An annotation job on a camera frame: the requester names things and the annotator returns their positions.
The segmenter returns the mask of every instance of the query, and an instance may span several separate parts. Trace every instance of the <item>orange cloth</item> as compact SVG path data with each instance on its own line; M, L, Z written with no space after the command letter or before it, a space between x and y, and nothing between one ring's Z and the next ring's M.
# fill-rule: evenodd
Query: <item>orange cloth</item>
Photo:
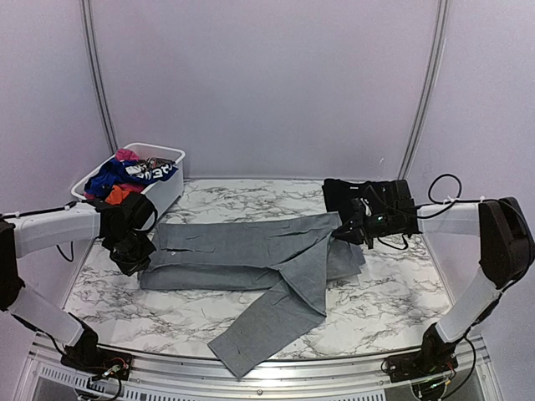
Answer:
M128 196L132 190L123 190L118 185L114 185L111 189L110 194L106 198L106 203L110 205L120 205L122 201L125 200L125 197Z

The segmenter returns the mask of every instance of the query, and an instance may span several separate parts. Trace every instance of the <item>red cloth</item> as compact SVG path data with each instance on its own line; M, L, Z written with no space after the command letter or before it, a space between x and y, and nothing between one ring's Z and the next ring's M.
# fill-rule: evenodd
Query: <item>red cloth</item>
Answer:
M110 194L106 198L106 203L109 203L110 205L120 205L130 192L132 192L132 190L122 190L118 185L114 185Z
M140 157L135 154L132 150L129 149L119 149L117 150L117 153L115 154L115 158L118 161L125 161L125 160L139 160Z
M134 182L125 182L124 184L117 184L121 190L131 190L132 192L137 192L140 194L146 188L145 185L136 184Z

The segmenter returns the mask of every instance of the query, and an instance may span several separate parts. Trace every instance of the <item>black cable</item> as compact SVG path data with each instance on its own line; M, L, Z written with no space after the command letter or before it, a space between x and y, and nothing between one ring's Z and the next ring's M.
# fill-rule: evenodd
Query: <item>black cable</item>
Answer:
M117 379L117 382L119 383L119 388L117 389L117 393L115 393L115 395L112 398L106 399L105 401L115 401L120 396L120 392L123 389L123 382L121 382L119 376L117 376L115 373L112 373L110 377L111 376Z
M156 223L158 222L158 210L156 208L154 208L152 213L154 214L154 221L152 222L152 226L150 226L146 230L135 230L136 232L141 232L143 234L147 234L147 233L152 231L152 229L156 226Z
M433 217L437 217L439 215L441 215L442 213L445 213L447 212L448 210L450 210L454 205L455 203L457 203L457 200L454 200L452 201L452 203L450 203L448 206L446 206L444 209L442 209L441 211L437 211L436 213L433 213L432 215L428 215L428 216L418 216L418 215L415 215L415 214L411 214L411 213L405 213L404 211L400 211L399 209L396 209L395 207L392 207L390 205L387 205L386 203L383 202L383 200L380 198L380 196L377 194L377 192L375 192L375 189L370 185L368 186L365 190L364 190L364 193L366 193L366 191L369 190L371 191L371 193L375 196L375 198L379 201L379 203L386 207L387 209L390 209L392 211L395 211L396 213L399 213L400 215L403 215L403 216L408 216L412 219L419 219L419 220L428 220L428 219L432 219Z
M470 379L470 377L474 373L474 370L476 369L476 347L474 347L474 344L472 343L472 341L470 341L468 339L468 337L466 335L465 335L464 339L466 340L467 343L470 344L471 352L472 352L472 355L473 355L473 361L471 363L470 372L468 372L468 375L464 378L464 380L461 382L461 384L459 384L457 387L455 387L449 394L447 394L444 397L442 397L442 399L447 399L447 398L451 397L453 394L455 394L457 391L459 391L461 389L461 387L464 386L466 384L466 382Z
M435 178L435 180L433 180L433 182L431 182L431 185L429 185L429 190L427 191L427 197L429 198L429 200L431 202L433 202L434 204L436 205L440 205L442 202L439 202L437 200L434 200L433 197L431 196L431 192L433 191L433 188L435 187L435 184L440 181L441 179L445 178L445 177L451 177L453 178L455 181L457 181L457 184L459 185L459 190L457 191L457 196L456 198L460 198L461 197L461 193L462 193L462 183L461 183L461 180L459 179L459 177L457 177L456 175L453 175L453 174L450 174L450 173L445 173L445 174L442 174L442 175L439 175L438 177Z
M48 334L47 332L45 333L48 338L50 338L50 340L52 340L52 344L54 346L54 348L56 348L56 351L58 351L59 354L61 354L62 357L68 359L71 363L73 363L74 365L77 365L77 366L80 366L81 368L89 368L89 369L101 369L101 370L104 370L104 371L108 371L107 368L105 367L98 367L98 366L89 366L89 367L84 367L82 366L81 364L77 363L76 361L74 361L72 358L69 357L69 355L67 355L65 353L65 351L63 351L58 343L56 342L56 339L54 337L52 337L50 334ZM120 392L122 391L123 389L123 383L121 382L119 376L117 376L115 373L110 373L110 377L114 377L117 379L117 381L119 382L119 389L117 390L117 393L115 393L115 395L112 397L112 398L109 398L109 399L106 399L106 400L102 400L102 401L115 401L119 396L120 396Z
M73 201L69 202L65 206L75 207L76 203L78 203L78 202L76 200L73 200ZM42 213L52 213L52 212L55 212L55 211L64 211L65 210L65 206L54 207L52 209L41 209L40 211L24 211L24 212L19 213L19 214L12 213L11 215L2 215L2 214L0 214L0 219L15 219L17 217L34 216L34 215L40 215Z
M61 256L69 263L72 263L74 261L74 243L71 241L70 242L70 258L68 258L64 252L61 250L61 248L59 247L59 245L56 245L56 248L58 248L58 251L59 253L61 254Z
M407 242L407 240L405 239L405 237L403 236L403 234L401 235L401 238L403 239L403 243L404 243L404 245L403 245L402 248L398 248L397 246L394 246L394 245L392 245L392 244L389 244L388 242L384 242L384 241L382 241L379 237L377 237L376 240L377 240L378 242L380 242L381 244L383 244L384 246L388 246L388 247L390 247L390 248L392 248L392 249L396 249L397 251L405 251L405 250L409 249L409 242Z
M386 362L386 359L383 359L383 363L381 364L381 372L383 372L384 374L390 374L389 372L386 372L385 369L383 368L383 365L385 365L385 362Z
M454 202L455 203L480 203L481 201L482 201L481 199L458 199L458 200L454 200L451 203L451 205L453 205ZM533 246L532 246L533 238L532 238L532 236L530 234L526 218L522 215L522 213L520 211L518 211L512 205L509 205L507 202L505 202L503 200L500 200L500 199L488 198L488 199L485 199L485 201L495 201L495 202L499 203L500 205L505 206L508 209L510 209L511 211L513 211L517 215L517 217L520 220L520 222L522 223L524 231L528 234L528 239L527 240L528 240L529 243L528 243L528 247L527 247L527 265L526 265L526 268L524 269L524 271L518 277L514 278L514 280L512 282L510 282L509 284L507 284L503 288L502 292L505 292L508 288L514 286L517 282L522 280L522 278L524 276L526 276L527 271L529 270L529 267L535 261L535 252L533 251Z

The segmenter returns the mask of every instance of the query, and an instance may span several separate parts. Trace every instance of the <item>pink cloth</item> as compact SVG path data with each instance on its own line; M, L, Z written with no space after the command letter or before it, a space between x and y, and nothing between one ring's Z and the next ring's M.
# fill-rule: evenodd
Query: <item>pink cloth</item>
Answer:
M121 190L131 190L132 192L137 192L138 194L140 194L146 188L146 186L142 184L135 184L133 182L125 182L124 184L117 184L117 186Z
M119 149L117 150L117 153L115 154L115 158L118 161L125 161L125 160L139 160L140 157L136 155L132 150L128 149Z

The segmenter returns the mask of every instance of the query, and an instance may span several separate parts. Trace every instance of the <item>gray garment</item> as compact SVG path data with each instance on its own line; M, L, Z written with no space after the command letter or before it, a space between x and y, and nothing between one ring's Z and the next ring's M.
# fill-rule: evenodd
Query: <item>gray garment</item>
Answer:
M331 237L337 213L285 221L160 224L140 274L149 290L268 289L208 346L237 377L318 326L327 280L359 274L358 246Z

